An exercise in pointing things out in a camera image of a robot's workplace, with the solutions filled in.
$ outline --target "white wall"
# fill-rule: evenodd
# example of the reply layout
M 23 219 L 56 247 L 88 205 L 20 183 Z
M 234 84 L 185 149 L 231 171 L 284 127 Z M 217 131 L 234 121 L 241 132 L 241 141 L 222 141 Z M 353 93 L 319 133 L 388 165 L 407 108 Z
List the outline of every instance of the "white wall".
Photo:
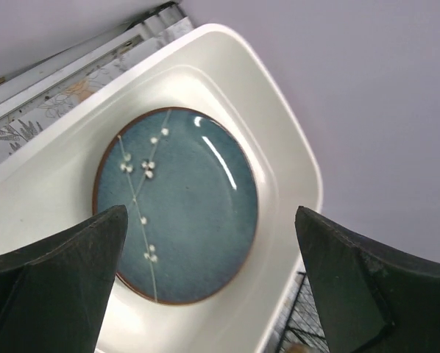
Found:
M 316 153 L 326 216 L 440 261 L 440 0 L 182 6 L 263 59 Z
M 1 0 L 0 76 L 95 37 L 163 0 Z

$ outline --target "plate rim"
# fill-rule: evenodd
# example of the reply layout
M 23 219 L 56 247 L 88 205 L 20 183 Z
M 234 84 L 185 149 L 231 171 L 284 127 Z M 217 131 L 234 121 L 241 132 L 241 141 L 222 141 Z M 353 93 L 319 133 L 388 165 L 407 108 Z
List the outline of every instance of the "plate rim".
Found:
M 129 123 L 127 123 L 125 126 L 123 126 L 115 134 L 113 139 L 109 142 L 109 144 L 105 148 L 104 154 L 101 156 L 101 159 L 100 159 L 98 167 L 97 167 L 96 175 L 94 177 L 93 192 L 92 192 L 92 198 L 91 198 L 91 202 L 92 202 L 91 211 L 92 211 L 93 215 L 96 215 L 98 213 L 97 212 L 97 196 L 98 196 L 98 190 L 99 190 L 99 181 L 100 181 L 100 178 L 101 178 L 102 170 L 104 169 L 104 166 L 105 166 L 105 161 L 107 160 L 107 158 L 109 157 L 110 152 L 113 150 L 114 146 L 118 142 L 118 136 L 122 136 L 128 129 L 130 129 L 133 125 L 135 125 L 136 123 L 139 123 L 143 119 L 148 118 L 149 116 L 154 115 L 156 113 L 167 112 L 169 110 L 184 110 L 186 112 L 200 114 L 200 115 L 202 115 L 203 118 L 206 118 L 206 119 L 212 121 L 217 126 L 219 126 L 228 136 L 230 136 L 230 138 L 236 143 L 236 145 L 239 148 L 240 152 L 244 156 L 244 159 L 246 160 L 246 164 L 248 166 L 249 172 L 250 172 L 250 174 L 252 176 L 253 182 L 255 183 L 255 194 L 256 194 L 256 200 L 257 200 L 255 231 L 254 231 L 254 234 L 253 234 L 253 237 L 252 237 L 251 244 L 249 245 L 248 252 L 246 253 L 246 256 L 243 259 L 243 262 L 239 265 L 239 267 L 237 268 L 236 272 L 219 289 L 217 289 L 214 292 L 208 294 L 207 296 L 203 296 L 200 299 L 189 301 L 189 302 L 170 302 L 170 301 L 159 300 L 159 299 L 155 300 L 155 298 L 145 294 L 141 290 L 138 290 L 138 289 L 134 288 L 134 286 L 131 285 L 130 282 L 117 269 L 116 276 L 121 280 L 121 282 L 127 288 L 129 288 L 132 292 L 134 292 L 138 296 L 140 296 L 140 297 L 142 297 L 144 299 L 147 299 L 147 300 L 149 300 L 151 302 L 154 302 L 155 304 L 164 304 L 164 305 L 169 305 L 169 306 L 185 306 L 185 305 L 197 304 L 197 303 L 203 302 L 205 300 L 208 300 L 209 298 L 219 294 L 226 287 L 228 287 L 232 283 L 232 281 L 238 276 L 238 274 L 241 272 L 241 270 L 244 268 L 244 266 L 246 265 L 246 262 L 250 258 L 250 255 L 251 255 L 251 252 L 252 252 L 252 248 L 253 248 L 253 246 L 254 246 L 254 244 L 256 242 L 256 237 L 257 237 L 257 233 L 258 233 L 259 215 L 260 215 L 260 211 L 259 211 L 259 209 L 260 209 L 260 202 L 259 202 L 260 201 L 260 197 L 259 197 L 259 193 L 258 193 L 258 181 L 257 181 L 257 178 L 255 176 L 255 172 L 253 171 L 252 164 L 249 161 L 249 158 L 248 158 L 246 152 L 241 147 L 241 144 L 232 135 L 232 133 L 225 126 L 220 124 L 216 119 L 214 119 L 214 118 L 210 117 L 209 115 L 207 115 L 205 113 L 202 113 L 202 112 L 200 112 L 198 110 L 187 108 L 187 107 L 177 107 L 177 106 L 160 107 L 160 108 L 156 108 L 156 109 L 150 110 L 150 111 L 148 111 L 146 113 L 143 113 L 143 114 L 137 116 L 136 118 L 132 119 Z

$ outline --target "white rectangular dish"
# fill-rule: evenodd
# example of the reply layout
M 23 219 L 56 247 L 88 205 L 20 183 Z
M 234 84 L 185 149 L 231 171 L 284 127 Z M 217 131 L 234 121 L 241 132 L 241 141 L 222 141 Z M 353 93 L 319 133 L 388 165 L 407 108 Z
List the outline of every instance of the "white rectangular dish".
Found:
M 92 95 L 0 165 L 0 254 L 92 216 L 93 182 L 114 135 L 158 107 L 216 119 L 245 151 L 257 181 L 258 231 L 238 276 L 198 304 L 149 302 L 116 280 L 97 350 L 261 352 L 298 267 L 294 214 L 320 211 L 322 180 L 302 130 L 249 45 L 208 24 Z

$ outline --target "plate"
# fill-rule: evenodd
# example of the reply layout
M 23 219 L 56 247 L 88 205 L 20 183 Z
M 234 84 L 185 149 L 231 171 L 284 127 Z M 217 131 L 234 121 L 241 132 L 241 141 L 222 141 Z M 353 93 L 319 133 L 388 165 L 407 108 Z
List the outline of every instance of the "plate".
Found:
M 100 162 L 93 212 L 124 204 L 120 279 L 164 304 L 198 302 L 244 264 L 258 222 L 258 193 L 236 140 L 185 108 L 151 111 L 127 124 Z

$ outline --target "dark green object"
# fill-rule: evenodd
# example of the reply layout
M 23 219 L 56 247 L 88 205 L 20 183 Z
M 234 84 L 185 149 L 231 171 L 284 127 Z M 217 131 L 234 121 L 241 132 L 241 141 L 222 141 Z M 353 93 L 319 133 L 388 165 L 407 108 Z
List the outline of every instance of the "dark green object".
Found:
M 115 206 L 0 256 L 0 353 L 93 353 L 127 231 Z
M 300 207 L 295 227 L 330 353 L 440 352 L 440 264 Z

